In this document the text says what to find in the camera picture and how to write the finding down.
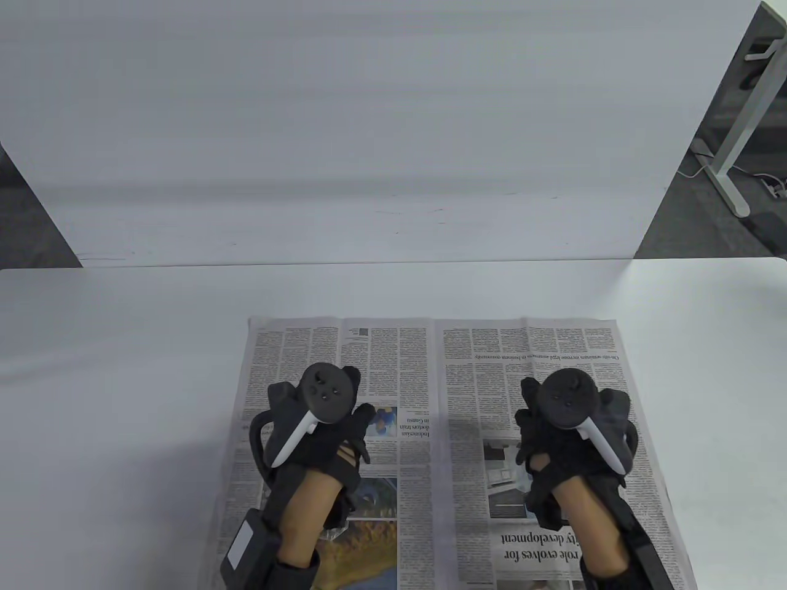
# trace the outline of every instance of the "white partition board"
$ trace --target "white partition board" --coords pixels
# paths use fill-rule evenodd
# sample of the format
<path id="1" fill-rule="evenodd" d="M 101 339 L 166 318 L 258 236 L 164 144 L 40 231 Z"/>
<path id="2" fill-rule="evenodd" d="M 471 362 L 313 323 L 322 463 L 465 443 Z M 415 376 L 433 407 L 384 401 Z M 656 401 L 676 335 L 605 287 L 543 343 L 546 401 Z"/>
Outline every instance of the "white partition board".
<path id="1" fill-rule="evenodd" d="M 85 265 L 631 257 L 756 0 L 6 0 Z"/>

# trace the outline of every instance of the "vr controller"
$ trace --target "vr controller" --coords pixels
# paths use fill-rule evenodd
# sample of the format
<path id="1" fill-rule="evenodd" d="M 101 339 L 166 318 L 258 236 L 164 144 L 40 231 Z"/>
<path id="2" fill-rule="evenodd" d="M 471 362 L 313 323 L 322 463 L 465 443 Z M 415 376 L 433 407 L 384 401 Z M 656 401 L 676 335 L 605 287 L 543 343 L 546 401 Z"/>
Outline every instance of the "vr controller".
<path id="1" fill-rule="evenodd" d="M 347 416 L 355 404 L 353 383 L 347 373 L 330 363 L 315 363 L 304 371 L 297 387 L 277 384 L 268 390 L 271 407 L 285 404 L 264 450 L 264 461 L 278 467 L 318 424 L 333 424 Z"/>
<path id="2" fill-rule="evenodd" d="M 536 405 L 556 428 L 576 430 L 590 441 L 610 468 L 627 475 L 634 466 L 639 438 L 629 421 L 631 399 L 617 389 L 598 390 L 585 371 L 566 368 L 549 375 L 538 388 Z"/>

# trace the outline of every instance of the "newspaper page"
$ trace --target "newspaper page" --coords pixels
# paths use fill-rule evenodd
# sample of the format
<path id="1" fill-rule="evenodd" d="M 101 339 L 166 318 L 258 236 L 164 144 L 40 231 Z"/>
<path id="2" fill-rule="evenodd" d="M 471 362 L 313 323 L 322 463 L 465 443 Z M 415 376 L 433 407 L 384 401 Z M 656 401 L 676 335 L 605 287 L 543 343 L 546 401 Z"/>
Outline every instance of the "newspaper page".
<path id="1" fill-rule="evenodd" d="M 321 540 L 319 590 L 421 590 L 434 587 L 430 420 L 438 394 L 434 331 L 425 319 L 252 318 L 233 425 L 223 465 L 200 588 L 224 588 L 219 564 L 246 511 L 267 492 L 249 450 L 251 419 L 268 409 L 268 385 L 297 384 L 312 363 L 352 364 L 361 372 L 358 403 L 377 408 L 367 434 L 357 507 L 341 532 Z M 272 425 L 263 431 L 263 440 Z"/>
<path id="2" fill-rule="evenodd" d="M 519 429 L 513 416 L 524 407 L 519 382 L 528 376 L 543 381 L 562 367 L 577 367 L 599 389 L 630 394 L 640 445 L 626 477 L 626 499 L 676 590 L 696 588 L 615 322 L 440 320 L 435 326 L 438 389 L 448 424 L 456 587 L 584 590 L 573 531 L 538 526 L 524 505 L 532 478 L 514 460 Z"/>

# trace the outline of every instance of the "hand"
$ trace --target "hand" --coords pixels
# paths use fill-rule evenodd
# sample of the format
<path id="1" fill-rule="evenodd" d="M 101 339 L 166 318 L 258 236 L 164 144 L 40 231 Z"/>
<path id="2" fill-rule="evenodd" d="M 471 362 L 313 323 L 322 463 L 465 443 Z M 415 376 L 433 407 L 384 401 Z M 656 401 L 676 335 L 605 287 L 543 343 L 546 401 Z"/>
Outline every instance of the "hand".
<path id="1" fill-rule="evenodd" d="M 345 372 L 348 372 L 348 369 L 357 371 L 355 367 L 344 367 L 344 369 Z M 352 375 L 350 378 L 353 380 L 353 387 L 357 391 L 358 384 L 355 378 Z M 360 373 L 358 374 L 358 382 L 360 382 Z M 371 408 L 371 416 L 368 419 L 364 414 L 367 410 L 362 409 L 364 406 Z M 375 409 L 371 405 L 363 404 L 348 417 L 352 421 L 349 424 L 348 436 L 353 437 L 351 440 L 354 441 L 354 444 L 349 442 L 341 443 L 336 454 L 339 460 L 346 461 L 357 468 L 360 459 L 359 454 L 361 454 L 364 460 L 367 463 L 369 462 L 363 439 L 366 433 L 366 426 L 374 414 Z M 358 435 L 359 425 L 363 426 L 360 435 Z M 305 451 L 304 456 L 307 459 L 311 456 L 308 449 Z M 314 468 L 307 472 L 304 481 L 284 509 L 282 521 L 279 525 L 282 545 L 279 547 L 276 557 L 281 563 L 298 568 L 309 567 L 314 547 L 320 538 L 320 533 L 323 531 L 323 524 L 331 513 L 336 498 L 341 491 L 342 483 L 332 476 Z"/>
<path id="2" fill-rule="evenodd" d="M 353 406 L 358 397 L 358 386 L 360 385 L 360 371 L 355 367 L 342 367 L 349 380 L 353 384 Z M 355 411 L 339 420 L 335 424 L 320 423 L 311 435 L 305 436 L 298 443 L 287 459 L 289 463 L 297 463 L 323 469 L 324 466 L 334 460 L 341 446 L 346 451 L 352 452 L 356 464 L 363 458 L 369 463 L 369 454 L 364 443 L 366 428 L 375 416 L 375 407 L 371 404 L 361 404 Z"/>
<path id="3" fill-rule="evenodd" d="M 559 529 L 563 517 L 552 491 L 576 476 L 604 474 L 617 478 L 601 458 L 593 443 L 584 441 L 576 430 L 552 426 L 538 412 L 537 394 L 541 384 L 533 378 L 522 380 L 522 398 L 528 408 L 514 416 L 522 441 L 516 462 L 526 464 L 533 484 L 525 499 L 541 526 Z"/>
<path id="4" fill-rule="evenodd" d="M 360 372 L 355 367 L 343 367 L 342 369 L 353 387 L 353 405 L 357 399 L 358 385 L 360 384 Z M 269 487 L 273 486 L 276 476 L 276 468 L 271 468 L 271 452 L 275 456 L 277 449 L 272 451 L 274 439 L 277 437 L 277 426 L 282 426 L 283 436 L 288 436 L 287 424 L 293 424 L 292 413 L 297 408 L 297 390 L 289 382 L 274 383 L 268 387 L 268 400 L 271 409 L 257 415 L 249 427 L 249 442 L 251 443 L 254 461 L 262 473 L 262 477 Z M 344 445 L 350 455 L 355 458 L 354 465 L 357 466 L 360 458 L 369 462 L 369 455 L 364 444 L 364 435 L 369 421 L 375 415 L 375 409 L 370 404 L 361 404 L 351 415 L 334 424 L 319 423 L 312 434 L 303 436 L 297 446 L 287 458 L 286 463 L 303 465 L 317 470 L 326 471 L 331 465 L 335 465 L 335 460 L 340 446 Z M 260 433 L 262 426 L 268 422 L 274 422 L 274 432 L 272 438 L 266 445 L 266 449 L 261 447 Z M 282 444 L 280 433 L 276 439 L 276 444 Z"/>
<path id="5" fill-rule="evenodd" d="M 584 441 L 576 430 L 562 430 L 552 426 L 543 419 L 536 403 L 538 389 L 541 384 L 528 377 L 522 380 L 522 398 L 527 408 L 517 410 L 514 414 L 522 442 L 516 454 L 516 462 L 526 463 L 529 470 L 542 471 L 550 463 L 573 471 L 571 475 L 591 474 L 597 471 L 610 472 L 611 469 L 601 458 L 593 443 Z M 537 464 L 533 459 L 538 455 Z"/>

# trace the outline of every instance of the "white tabletop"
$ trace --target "white tabletop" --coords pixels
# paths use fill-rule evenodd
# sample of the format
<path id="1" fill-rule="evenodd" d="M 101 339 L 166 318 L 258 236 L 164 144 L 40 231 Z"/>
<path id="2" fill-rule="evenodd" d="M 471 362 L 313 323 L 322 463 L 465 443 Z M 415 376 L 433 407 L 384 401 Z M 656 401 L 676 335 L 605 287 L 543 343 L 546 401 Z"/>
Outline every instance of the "white tabletop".
<path id="1" fill-rule="evenodd" d="M 0 586 L 193 588 L 249 315 L 619 322 L 700 588 L 784 588 L 787 265 L 0 272 Z"/>

